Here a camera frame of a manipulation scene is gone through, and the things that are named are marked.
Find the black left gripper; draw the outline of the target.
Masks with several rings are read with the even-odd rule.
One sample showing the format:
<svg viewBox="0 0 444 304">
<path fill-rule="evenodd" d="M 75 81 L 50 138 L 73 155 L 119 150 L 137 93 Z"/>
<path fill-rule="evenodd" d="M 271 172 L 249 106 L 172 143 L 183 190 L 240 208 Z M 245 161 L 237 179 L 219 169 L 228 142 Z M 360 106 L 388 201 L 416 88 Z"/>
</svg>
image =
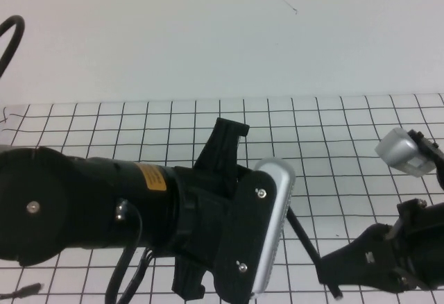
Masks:
<svg viewBox="0 0 444 304">
<path fill-rule="evenodd" d="M 173 169 L 178 186 L 176 229 L 171 238 L 175 256 L 172 290 L 183 299 L 201 299 L 202 279 L 213 268 L 225 218 L 242 171 L 237 164 L 246 124 L 218 118 L 193 167 Z"/>
</svg>

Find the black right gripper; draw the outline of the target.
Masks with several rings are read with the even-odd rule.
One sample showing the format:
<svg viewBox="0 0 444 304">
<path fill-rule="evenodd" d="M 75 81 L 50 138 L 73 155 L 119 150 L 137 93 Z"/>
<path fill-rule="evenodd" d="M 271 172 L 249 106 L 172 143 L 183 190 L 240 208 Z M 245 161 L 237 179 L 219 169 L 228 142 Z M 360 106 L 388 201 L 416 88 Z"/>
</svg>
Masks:
<svg viewBox="0 0 444 304">
<path fill-rule="evenodd" d="M 427 206 L 411 199 L 397 205 L 399 278 L 386 235 L 376 223 L 358 238 L 321 258 L 318 280 L 324 285 L 398 285 L 399 292 L 435 290 L 443 286 L 443 204 Z"/>
</svg>

